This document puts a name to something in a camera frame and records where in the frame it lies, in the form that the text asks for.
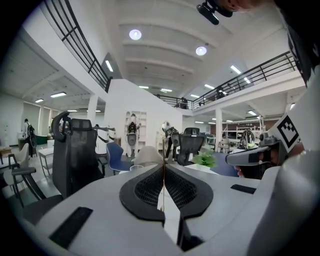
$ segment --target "black office chair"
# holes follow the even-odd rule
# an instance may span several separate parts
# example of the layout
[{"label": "black office chair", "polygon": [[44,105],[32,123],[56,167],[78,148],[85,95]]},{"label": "black office chair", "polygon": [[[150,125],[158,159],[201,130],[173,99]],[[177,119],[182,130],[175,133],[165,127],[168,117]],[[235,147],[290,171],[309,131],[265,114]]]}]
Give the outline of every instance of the black office chair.
[{"label": "black office chair", "polygon": [[192,153],[194,156],[199,154],[199,151],[205,141],[203,134],[180,134],[179,144],[180,152],[177,156],[177,162],[181,166],[192,165],[193,162],[189,161],[189,156]]},{"label": "black office chair", "polygon": [[[39,200],[23,209],[23,217],[36,224],[42,216],[63,199],[71,196],[87,184],[103,178],[96,159],[97,131],[92,129],[90,120],[70,119],[69,112],[56,116],[52,122],[54,133],[52,181],[61,195],[46,198],[39,189],[31,174],[35,168],[16,169],[13,177],[22,175],[27,180],[31,192]],[[62,132],[59,131],[60,120],[63,120]],[[65,131],[66,122],[70,129]]]},{"label": "black office chair", "polygon": [[195,127],[188,127],[188,128],[185,128],[183,134],[199,135],[200,129]]}]

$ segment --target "ceiling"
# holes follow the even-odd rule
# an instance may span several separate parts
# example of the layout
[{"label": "ceiling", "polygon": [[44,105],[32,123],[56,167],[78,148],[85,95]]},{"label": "ceiling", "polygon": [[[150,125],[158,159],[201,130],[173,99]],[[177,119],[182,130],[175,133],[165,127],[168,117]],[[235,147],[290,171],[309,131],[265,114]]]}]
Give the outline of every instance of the ceiling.
[{"label": "ceiling", "polygon": [[[255,117],[249,114],[248,111],[254,111],[257,115],[261,115],[267,119],[280,118],[290,109],[292,103],[296,103],[299,100],[305,90],[305,87],[299,87],[225,107],[221,110],[222,120],[225,122],[226,120],[239,121],[254,119]],[[207,123],[214,122],[212,118],[215,117],[216,112],[211,111],[196,115],[195,119],[196,121]]]},{"label": "ceiling", "polygon": [[[8,50],[1,67],[1,91],[56,110],[86,109],[90,93],[76,83],[45,54],[39,54],[18,35]],[[66,96],[52,98],[53,94],[65,92]],[[98,100],[97,110],[105,110],[105,102]]]},{"label": "ceiling", "polygon": [[[128,79],[138,86],[148,86],[153,94],[170,89],[168,96],[193,99],[190,94],[202,95],[209,91],[204,84],[218,86],[236,76],[229,63],[223,63],[222,52],[229,52],[226,42],[237,40],[241,31],[271,13],[267,21],[275,27],[281,23],[279,14],[271,7],[245,13],[234,13],[226,18],[216,13],[220,24],[215,26],[196,10],[201,0],[117,0],[117,18],[122,34],[124,58]],[[132,40],[129,32],[138,29],[139,40]],[[259,29],[250,29],[247,42],[262,40],[273,32],[261,36]],[[238,39],[242,45],[243,38]],[[207,54],[196,55],[196,48],[205,46]],[[232,54],[232,63],[247,70],[243,59]],[[203,69],[209,69],[203,75]]]}]

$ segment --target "potted plant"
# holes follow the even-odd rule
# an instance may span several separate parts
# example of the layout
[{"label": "potted plant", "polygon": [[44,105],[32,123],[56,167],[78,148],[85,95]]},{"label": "potted plant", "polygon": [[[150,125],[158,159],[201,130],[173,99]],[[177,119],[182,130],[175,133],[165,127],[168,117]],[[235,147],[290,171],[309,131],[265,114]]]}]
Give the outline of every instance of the potted plant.
[{"label": "potted plant", "polygon": [[198,155],[195,155],[193,157],[193,159],[191,160],[191,162],[201,165],[201,166],[205,166],[207,167],[206,169],[210,169],[212,167],[215,167],[215,158],[212,156],[212,154],[214,153],[213,150],[209,150],[206,152],[199,152]]}]

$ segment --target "black metal railing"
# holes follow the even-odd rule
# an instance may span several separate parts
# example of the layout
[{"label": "black metal railing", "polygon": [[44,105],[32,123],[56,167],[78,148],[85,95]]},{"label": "black metal railing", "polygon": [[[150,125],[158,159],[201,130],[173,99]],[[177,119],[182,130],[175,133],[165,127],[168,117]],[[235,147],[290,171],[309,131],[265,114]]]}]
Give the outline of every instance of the black metal railing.
[{"label": "black metal railing", "polygon": [[41,5],[45,17],[90,76],[108,92],[110,78],[103,71],[82,32],[69,0],[45,0]]},{"label": "black metal railing", "polygon": [[192,100],[187,100],[187,102],[183,102],[182,98],[163,96],[160,94],[154,94],[154,96],[158,97],[159,99],[163,100],[164,102],[168,103],[169,105],[177,109],[185,109],[185,110],[194,109]]},{"label": "black metal railing", "polygon": [[195,99],[193,110],[202,105],[209,104],[213,101],[234,94],[246,88],[260,84],[264,81],[282,76],[297,70],[294,57],[290,51],[287,51],[277,57],[274,57],[240,75],[226,81],[213,90],[207,92],[201,97]]}]

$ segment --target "white column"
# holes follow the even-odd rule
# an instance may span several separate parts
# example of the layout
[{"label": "white column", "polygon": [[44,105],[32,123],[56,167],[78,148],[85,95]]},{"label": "white column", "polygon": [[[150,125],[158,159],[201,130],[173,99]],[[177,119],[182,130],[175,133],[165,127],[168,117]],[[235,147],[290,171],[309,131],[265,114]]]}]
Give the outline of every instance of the white column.
[{"label": "white column", "polygon": [[97,103],[98,103],[98,95],[96,94],[91,95],[86,118],[91,121],[92,126],[96,125],[95,122],[96,122]]},{"label": "white column", "polygon": [[222,140],[222,112],[218,108],[215,110],[215,151],[218,152],[219,142]]},{"label": "white column", "polygon": [[39,112],[39,120],[38,120],[38,135],[42,135],[42,123],[44,121],[44,107],[40,107],[40,112]]}]

